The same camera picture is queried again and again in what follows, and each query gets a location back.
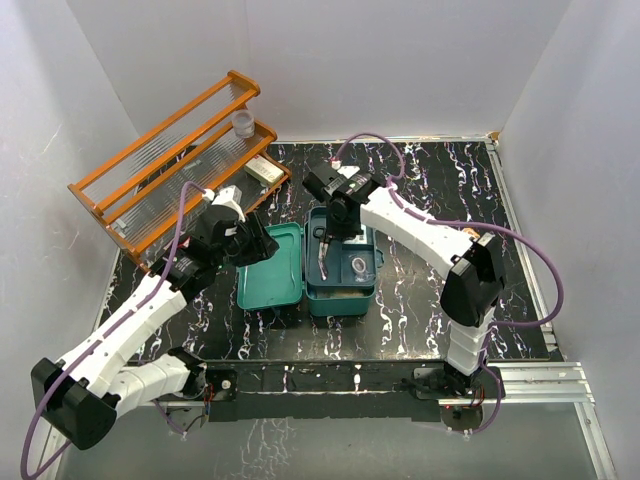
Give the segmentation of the black handled scissors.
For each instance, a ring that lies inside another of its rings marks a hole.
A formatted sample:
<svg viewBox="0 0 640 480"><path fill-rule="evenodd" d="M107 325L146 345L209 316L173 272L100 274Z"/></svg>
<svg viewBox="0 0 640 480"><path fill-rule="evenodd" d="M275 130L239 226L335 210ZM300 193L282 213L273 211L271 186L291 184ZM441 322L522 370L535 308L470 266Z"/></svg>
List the black handled scissors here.
<svg viewBox="0 0 640 480"><path fill-rule="evenodd" d="M331 243L331 236L327 234L327 230L323 226L317 226L313 229L313 237L319 240L318 248L318 268L322 281L326 281L328 278L328 269L326 266L326 256Z"/></svg>

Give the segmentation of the teal divider tray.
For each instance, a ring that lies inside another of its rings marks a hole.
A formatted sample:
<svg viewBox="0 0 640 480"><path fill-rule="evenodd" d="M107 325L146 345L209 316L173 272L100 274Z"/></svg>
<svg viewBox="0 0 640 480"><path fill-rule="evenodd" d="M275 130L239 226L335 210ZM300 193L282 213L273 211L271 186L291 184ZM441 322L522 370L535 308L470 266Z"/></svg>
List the teal divider tray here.
<svg viewBox="0 0 640 480"><path fill-rule="evenodd" d="M305 278L313 287L320 288L368 288L375 284L377 269L382 265L383 259L378 252L375 240L375 230L362 226L368 230L370 240L364 246L344 245L343 241L331 240L329 250L326 256L326 266L328 269L328 278L326 281L321 280L317 256L319 248L319 240L313 237L313 229L317 226L325 227L326 224L326 208L314 207L307 215L305 223ZM371 282L356 283L350 266L350 258L352 256L361 256L368 263L369 268L374 272L375 277Z"/></svg>

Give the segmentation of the green medicine kit box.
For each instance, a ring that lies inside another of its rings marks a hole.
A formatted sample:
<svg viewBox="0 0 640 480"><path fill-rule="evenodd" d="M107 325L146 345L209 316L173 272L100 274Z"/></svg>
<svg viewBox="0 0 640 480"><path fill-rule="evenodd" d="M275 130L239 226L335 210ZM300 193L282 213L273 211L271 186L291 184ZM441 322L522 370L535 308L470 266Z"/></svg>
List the green medicine kit box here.
<svg viewBox="0 0 640 480"><path fill-rule="evenodd" d="M280 308L308 302L313 316L360 316L367 313L377 291L368 288L320 288L305 278L305 224L295 222L269 226L278 242L275 255L265 261L237 269L237 304L245 311Z"/></svg>

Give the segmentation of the light blue sachet packet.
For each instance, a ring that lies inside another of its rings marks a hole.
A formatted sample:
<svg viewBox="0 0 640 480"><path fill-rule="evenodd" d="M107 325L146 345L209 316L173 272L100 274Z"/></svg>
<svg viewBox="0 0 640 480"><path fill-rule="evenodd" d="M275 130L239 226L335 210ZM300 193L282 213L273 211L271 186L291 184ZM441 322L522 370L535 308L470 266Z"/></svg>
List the light blue sachet packet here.
<svg viewBox="0 0 640 480"><path fill-rule="evenodd" d="M368 233L367 229L364 229L359 235L355 236L354 238L344 240L343 244L349 246L364 246L369 243L369 240L370 234Z"/></svg>

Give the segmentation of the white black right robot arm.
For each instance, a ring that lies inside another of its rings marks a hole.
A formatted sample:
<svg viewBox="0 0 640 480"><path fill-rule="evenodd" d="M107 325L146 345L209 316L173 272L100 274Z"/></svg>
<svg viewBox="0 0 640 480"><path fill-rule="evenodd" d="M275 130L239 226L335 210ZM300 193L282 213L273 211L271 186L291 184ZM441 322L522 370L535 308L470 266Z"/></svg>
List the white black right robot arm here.
<svg viewBox="0 0 640 480"><path fill-rule="evenodd" d="M356 167L319 165L303 185L326 210L317 259L323 283L331 273L332 245L355 239L365 228L390 236L437 271L445 282L440 305L452 322L444 379L453 394L471 395L482 382L485 342L505 285L500 240L491 232L474 239L436 220L402 199L392 181Z"/></svg>

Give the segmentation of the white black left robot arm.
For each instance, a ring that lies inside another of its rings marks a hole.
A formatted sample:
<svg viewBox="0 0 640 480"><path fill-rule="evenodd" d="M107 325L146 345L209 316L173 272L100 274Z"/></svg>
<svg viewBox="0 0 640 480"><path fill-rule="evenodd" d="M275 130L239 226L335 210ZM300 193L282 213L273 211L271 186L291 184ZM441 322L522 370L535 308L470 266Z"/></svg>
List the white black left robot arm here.
<svg viewBox="0 0 640 480"><path fill-rule="evenodd" d="M153 333L214 283L223 266L259 263L278 248L256 213L208 206L99 329L58 361L43 358L32 368L38 416L87 450L141 404L168 394L200 396L205 368L181 348L132 371L123 368Z"/></svg>

